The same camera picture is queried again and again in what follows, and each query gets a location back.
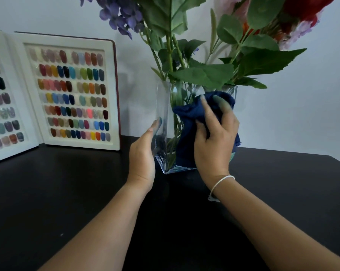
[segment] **white display frame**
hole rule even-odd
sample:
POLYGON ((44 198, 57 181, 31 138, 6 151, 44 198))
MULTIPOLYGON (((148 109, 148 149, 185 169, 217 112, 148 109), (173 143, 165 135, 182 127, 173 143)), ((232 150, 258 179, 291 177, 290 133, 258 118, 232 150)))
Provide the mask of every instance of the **white display frame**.
POLYGON ((106 65, 105 79, 107 80, 106 98, 108 102, 109 121, 111 126, 111 141, 77 140, 70 138, 53 137, 49 132, 47 118, 44 112, 35 112, 44 143, 47 145, 61 145, 85 147, 104 150, 120 150, 120 124, 118 112, 118 87, 115 43, 112 40, 90 39, 57 35, 43 35, 33 33, 14 33, 11 35, 22 66, 23 75, 28 92, 35 110, 42 109, 38 84, 35 82, 30 60, 25 44, 48 45, 64 48, 100 49, 105 53, 106 65))
POLYGON ((27 91, 25 87, 20 84, 19 76, 14 68, 14 61, 11 59, 11 51, 6 41, 6 34, 0 30, 0 63, 1 69, 4 70, 6 89, 2 92, 10 91, 14 96, 16 113, 19 113, 19 117, 22 122, 21 128, 25 134, 23 142, 18 142, 15 145, 10 145, 0 149, 0 160, 19 154, 23 151, 32 149, 39 145, 37 139, 37 129, 32 121, 30 112, 32 112, 31 104, 26 100, 25 95, 27 91))

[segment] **hand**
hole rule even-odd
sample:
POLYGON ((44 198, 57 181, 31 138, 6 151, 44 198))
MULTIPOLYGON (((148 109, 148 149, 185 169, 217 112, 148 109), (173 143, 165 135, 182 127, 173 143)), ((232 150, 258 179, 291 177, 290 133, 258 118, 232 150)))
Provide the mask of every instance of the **hand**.
POLYGON ((214 95, 213 99, 223 112, 222 124, 220 125, 202 95, 201 103, 205 110, 205 122, 210 131, 210 137, 207 139, 205 125, 197 121, 194 143, 195 164, 201 178, 209 188, 212 188, 222 177, 229 175, 231 151, 239 128, 239 121, 228 102, 217 95, 214 95))
POLYGON ((150 128, 130 147, 130 169, 127 183, 139 185, 149 192, 155 178, 155 161, 151 153, 151 140, 161 125, 161 118, 155 120, 150 128))

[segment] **navy blue rag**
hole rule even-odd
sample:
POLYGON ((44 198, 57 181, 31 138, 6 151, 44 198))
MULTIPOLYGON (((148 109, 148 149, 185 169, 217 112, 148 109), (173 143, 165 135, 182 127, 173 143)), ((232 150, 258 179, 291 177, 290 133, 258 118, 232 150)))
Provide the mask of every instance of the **navy blue rag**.
MULTIPOLYGON (((213 100, 213 95, 218 95, 226 100, 231 108, 234 108, 236 101, 228 93, 222 91, 213 91, 205 93, 205 99, 207 100, 209 106, 213 110, 214 114, 221 123, 222 111, 218 104, 213 100)), ((197 96, 192 104, 187 104, 184 106, 176 106, 172 108, 172 111, 179 115, 180 119, 184 123, 183 131, 181 132, 179 143, 176 147, 176 164, 183 167, 196 168, 194 160, 194 141, 196 134, 196 123, 195 120, 205 124, 207 129, 207 138, 210 137, 209 129, 205 123, 205 112, 201 104, 200 96, 197 96)), ((234 147, 232 152, 236 151, 236 147, 240 145, 239 135, 236 134, 236 139, 234 142, 234 147)))

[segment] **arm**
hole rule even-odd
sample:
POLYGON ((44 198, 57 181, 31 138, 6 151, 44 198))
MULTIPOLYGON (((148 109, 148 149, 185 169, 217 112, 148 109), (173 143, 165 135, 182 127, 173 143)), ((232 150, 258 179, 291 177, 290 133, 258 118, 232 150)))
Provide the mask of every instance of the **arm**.
MULTIPOLYGON (((210 131, 206 139, 203 124, 197 123, 194 157, 199 173, 209 189, 229 175, 231 149, 239 121, 229 104, 214 97, 223 111, 222 125, 202 98, 210 131)), ((340 270, 340 257, 295 227, 232 178, 226 178, 214 194, 240 223, 271 270, 340 270)))
POLYGON ((39 271, 121 270, 140 205, 152 188, 155 163, 151 140, 159 121, 130 148, 127 182, 108 205, 39 271))

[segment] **wall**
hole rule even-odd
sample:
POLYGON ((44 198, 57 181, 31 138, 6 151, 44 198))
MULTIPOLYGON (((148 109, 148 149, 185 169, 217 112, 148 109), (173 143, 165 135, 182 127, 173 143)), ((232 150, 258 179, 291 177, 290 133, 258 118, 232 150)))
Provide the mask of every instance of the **wall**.
MULTIPOLYGON (((213 0, 188 12, 189 30, 179 38, 209 40, 213 0)), ((147 45, 113 31, 98 17, 96 2, 0 0, 0 29, 113 39, 117 45, 121 127, 140 136, 155 117, 156 66, 147 45)), ((308 47, 280 73, 262 76, 267 90, 240 87, 236 115, 242 146, 327 154, 340 160, 340 0, 293 48, 308 47)), ((204 59, 201 48, 197 59, 204 59)))

